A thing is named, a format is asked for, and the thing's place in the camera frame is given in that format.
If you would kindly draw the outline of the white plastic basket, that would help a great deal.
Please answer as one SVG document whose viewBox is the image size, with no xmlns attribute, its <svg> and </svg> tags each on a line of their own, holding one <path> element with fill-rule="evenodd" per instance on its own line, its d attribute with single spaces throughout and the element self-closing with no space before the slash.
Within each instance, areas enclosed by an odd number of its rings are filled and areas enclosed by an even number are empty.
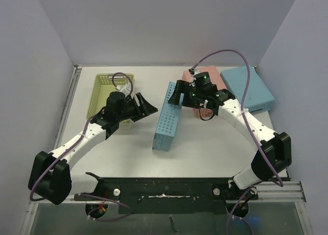
<svg viewBox="0 0 328 235">
<path fill-rule="evenodd" d="M 130 130 L 132 128 L 133 122 L 131 120 L 124 120 L 119 123 L 119 128 L 121 130 Z"/>
</svg>

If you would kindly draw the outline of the pink plastic basket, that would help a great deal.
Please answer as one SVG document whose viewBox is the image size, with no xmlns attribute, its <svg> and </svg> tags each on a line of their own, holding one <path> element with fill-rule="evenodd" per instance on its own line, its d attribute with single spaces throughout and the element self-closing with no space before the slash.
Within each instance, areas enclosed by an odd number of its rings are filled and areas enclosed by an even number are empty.
<svg viewBox="0 0 328 235">
<path fill-rule="evenodd" d="M 197 67 L 196 69 L 200 70 L 201 73 L 208 72 L 208 77 L 209 77 L 211 83 L 216 85 L 217 90 L 222 90 L 222 89 L 227 88 L 220 76 L 218 69 L 215 66 Z M 189 82 L 189 81 L 191 81 L 191 79 L 192 79 L 192 77 L 189 73 L 189 70 L 185 70 L 182 75 L 182 80 Z M 208 89 L 197 88 L 197 90 L 202 90 L 201 93 L 206 94 L 206 95 L 207 94 L 212 95 L 214 93 L 214 88 L 208 88 Z M 200 109 L 200 110 L 192 109 L 192 110 L 193 110 L 194 116 L 197 119 L 200 119 L 201 117 L 203 119 L 209 119 L 213 115 L 213 112 L 209 109 Z"/>
</svg>

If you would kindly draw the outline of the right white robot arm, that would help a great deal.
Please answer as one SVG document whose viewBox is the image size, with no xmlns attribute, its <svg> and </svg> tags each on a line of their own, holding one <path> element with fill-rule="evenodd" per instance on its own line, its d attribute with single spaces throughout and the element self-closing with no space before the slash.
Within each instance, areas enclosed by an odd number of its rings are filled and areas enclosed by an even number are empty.
<svg viewBox="0 0 328 235">
<path fill-rule="evenodd" d="M 251 165 L 233 176 L 228 186 L 230 196 L 235 199 L 245 195 L 248 187 L 278 177 L 292 163 L 290 136 L 285 132 L 279 134 L 261 123 L 229 90 L 219 90 L 207 72 L 195 74 L 191 81 L 178 80 L 169 103 L 211 110 L 214 116 L 229 122 L 254 147 L 256 154 Z"/>
</svg>

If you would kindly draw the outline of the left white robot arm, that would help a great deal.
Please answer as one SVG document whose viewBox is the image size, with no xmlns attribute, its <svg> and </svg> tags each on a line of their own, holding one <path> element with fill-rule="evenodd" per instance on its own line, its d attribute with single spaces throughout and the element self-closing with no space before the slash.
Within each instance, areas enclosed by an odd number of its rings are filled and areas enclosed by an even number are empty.
<svg viewBox="0 0 328 235">
<path fill-rule="evenodd" d="M 68 196 L 82 193 L 94 200 L 100 199 L 105 190 L 99 177 L 92 173 L 73 177 L 73 166 L 92 148 L 111 137 L 122 121 L 137 122 L 157 111 L 141 93 L 135 97 L 122 92 L 110 93 L 106 105 L 87 120 L 79 134 L 51 152 L 41 151 L 35 156 L 28 182 L 30 200 L 48 200 L 58 205 Z"/>
</svg>

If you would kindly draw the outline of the green plastic basket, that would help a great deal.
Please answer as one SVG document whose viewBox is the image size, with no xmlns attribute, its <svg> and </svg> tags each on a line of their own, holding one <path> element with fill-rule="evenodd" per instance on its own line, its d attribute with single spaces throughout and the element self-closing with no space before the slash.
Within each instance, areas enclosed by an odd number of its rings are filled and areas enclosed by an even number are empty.
<svg viewBox="0 0 328 235">
<path fill-rule="evenodd" d="M 111 92 L 118 92 L 115 89 L 117 85 L 130 83 L 129 79 L 132 81 L 132 84 L 134 84 L 133 74 L 127 74 L 128 78 L 122 74 L 116 74 L 114 78 L 112 78 L 113 75 L 114 73 L 97 74 L 95 76 L 86 119 L 89 119 L 106 105 L 107 98 Z"/>
</svg>

